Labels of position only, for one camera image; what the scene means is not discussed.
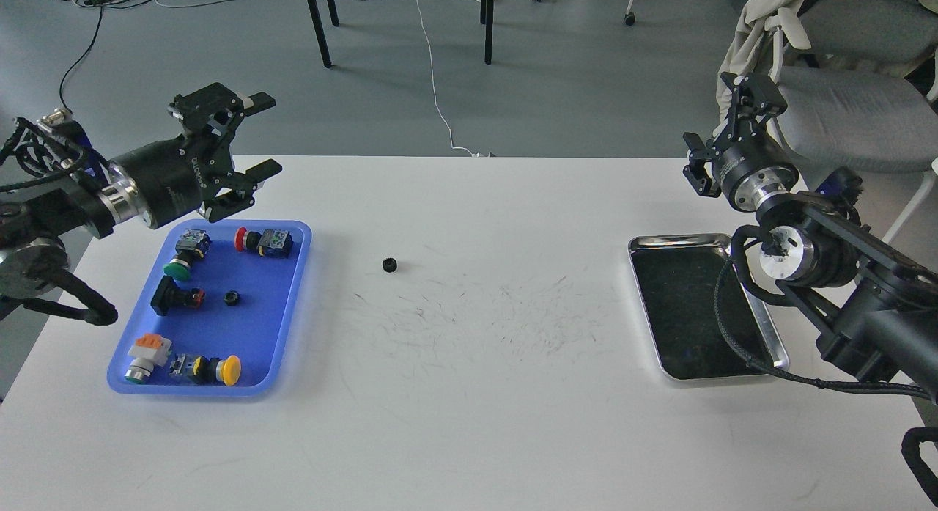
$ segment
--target stainless steel tray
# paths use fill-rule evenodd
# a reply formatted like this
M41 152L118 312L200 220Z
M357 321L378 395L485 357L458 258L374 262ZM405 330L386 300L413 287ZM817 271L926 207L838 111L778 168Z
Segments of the stainless steel tray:
M726 344L713 311L714 285L729 245L724 234L643 236L629 243L654 351L661 370L674 380L761 375ZM787 370L788 354L763 301L743 290L736 278L727 279L724 295L721 317L730 334Z

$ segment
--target table surface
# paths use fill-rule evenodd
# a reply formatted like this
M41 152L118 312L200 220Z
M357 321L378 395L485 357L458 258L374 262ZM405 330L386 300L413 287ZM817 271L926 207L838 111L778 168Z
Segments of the table surface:
M232 218L314 231L271 391L108 388L171 228L121 224L75 273L123 317L51 318L0 406L0 508L929 508L905 398L663 376L627 244L753 220L695 196L682 160L277 159ZM843 378L772 312L793 371Z

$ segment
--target blue tray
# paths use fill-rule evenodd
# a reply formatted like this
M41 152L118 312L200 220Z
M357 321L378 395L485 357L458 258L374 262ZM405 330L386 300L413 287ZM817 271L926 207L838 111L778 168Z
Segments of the blue tray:
M238 253L234 248L238 227L258 232L267 228L289 230L294 241L290 257ZM160 317L150 307L150 299L160 284L163 265L173 258L175 243L187 228L207 231L212 245L204 260L193 264L191 279L177 284L184 290L200 287L205 291L204 303L198 309L175 307ZM114 357L108 365L108 385L122 394L203 397L249 397L270 388L281 368L311 243L312 231L300 221L225 220L209 224L205 220L190 220L178 224L168 233L124 334L114 348ZM222 301L230 290L241 294L240 304L229 306ZM175 381L169 377L167 361L165 367L154 369L147 383L131 383L124 379L133 360L127 352L138 337L147 333L173 341L173 355L194 353L224 359L235 354L241 360L241 378L234 386Z

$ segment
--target office chair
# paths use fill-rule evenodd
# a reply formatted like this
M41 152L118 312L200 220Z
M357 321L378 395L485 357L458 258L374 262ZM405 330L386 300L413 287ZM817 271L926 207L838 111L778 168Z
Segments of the office chair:
M884 236L893 240L934 186L938 158L938 81L923 97L910 83L868 70L783 64L788 49L887 66L917 62L938 46L938 15L915 0L818 0L798 18L779 9L765 23L772 36L770 76L788 109L770 128L810 188L838 166L859 172L922 172L917 193Z

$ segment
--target black table leg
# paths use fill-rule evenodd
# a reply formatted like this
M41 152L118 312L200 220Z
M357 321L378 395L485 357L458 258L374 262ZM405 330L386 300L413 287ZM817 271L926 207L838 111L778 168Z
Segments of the black table leg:
M492 13L495 0L486 0L485 4L485 63L492 64Z
M479 8L479 23L485 24L485 4L488 0L479 0L481 7Z
M336 10L336 0L325 0L325 3L329 6L329 18L332 19L333 26L338 27L339 11Z
M322 64L326 67L332 67L332 59L329 58L329 47L325 45L325 33L322 32L322 18L319 17L319 7L316 0L306 0L306 3L309 5L312 27L316 30L316 41L319 43L319 53L322 54Z

